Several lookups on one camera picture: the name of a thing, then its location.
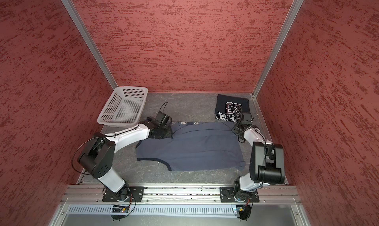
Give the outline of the navy tank top red trim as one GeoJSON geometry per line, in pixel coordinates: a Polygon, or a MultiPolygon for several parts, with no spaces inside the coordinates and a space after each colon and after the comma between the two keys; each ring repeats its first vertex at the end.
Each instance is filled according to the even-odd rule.
{"type": "Polygon", "coordinates": [[[237,118],[241,116],[241,112],[250,112],[248,99],[222,94],[217,95],[215,107],[216,120],[237,122],[237,118]]]}

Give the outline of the grey-blue tank top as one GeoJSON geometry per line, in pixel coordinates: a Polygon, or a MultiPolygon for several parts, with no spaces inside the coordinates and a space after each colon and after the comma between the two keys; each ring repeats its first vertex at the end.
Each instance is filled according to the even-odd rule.
{"type": "Polygon", "coordinates": [[[231,122],[176,122],[172,138],[146,139],[136,146],[138,161],[157,161],[169,171],[200,171],[246,166],[231,122]]]}

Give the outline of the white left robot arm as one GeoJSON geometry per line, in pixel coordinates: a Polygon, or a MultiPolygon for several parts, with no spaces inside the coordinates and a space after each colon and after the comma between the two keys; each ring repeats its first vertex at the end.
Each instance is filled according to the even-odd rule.
{"type": "Polygon", "coordinates": [[[146,139],[165,139],[172,137],[170,124],[154,124],[151,121],[139,123],[125,130],[102,134],[95,133],[84,142],[78,155],[78,163],[88,175],[106,188],[113,200],[118,202],[132,199],[129,185],[113,168],[114,154],[124,147],[146,139]]]}

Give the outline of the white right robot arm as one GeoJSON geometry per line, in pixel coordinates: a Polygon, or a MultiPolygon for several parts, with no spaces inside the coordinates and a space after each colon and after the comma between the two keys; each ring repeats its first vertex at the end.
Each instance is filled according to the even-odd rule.
{"type": "Polygon", "coordinates": [[[257,189],[284,184],[284,149],[269,141],[255,126],[240,125],[233,129],[242,142],[251,147],[249,173],[234,182],[234,198],[237,202],[249,202],[257,189]]]}

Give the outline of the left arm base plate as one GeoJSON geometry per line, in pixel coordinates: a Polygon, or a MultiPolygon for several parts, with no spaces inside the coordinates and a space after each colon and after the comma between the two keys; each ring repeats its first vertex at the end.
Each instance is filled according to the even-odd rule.
{"type": "Polygon", "coordinates": [[[102,201],[124,203],[134,200],[141,202],[144,190],[144,187],[124,186],[118,192],[113,192],[108,187],[104,187],[102,201]]]}

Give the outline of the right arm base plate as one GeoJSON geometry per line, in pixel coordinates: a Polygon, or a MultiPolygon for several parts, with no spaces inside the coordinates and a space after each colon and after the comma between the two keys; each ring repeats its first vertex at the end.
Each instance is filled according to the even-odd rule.
{"type": "Polygon", "coordinates": [[[220,199],[221,202],[237,202],[237,203],[247,203],[247,202],[260,202],[259,195],[257,191],[247,192],[240,189],[235,189],[234,187],[220,187],[220,199]]]}

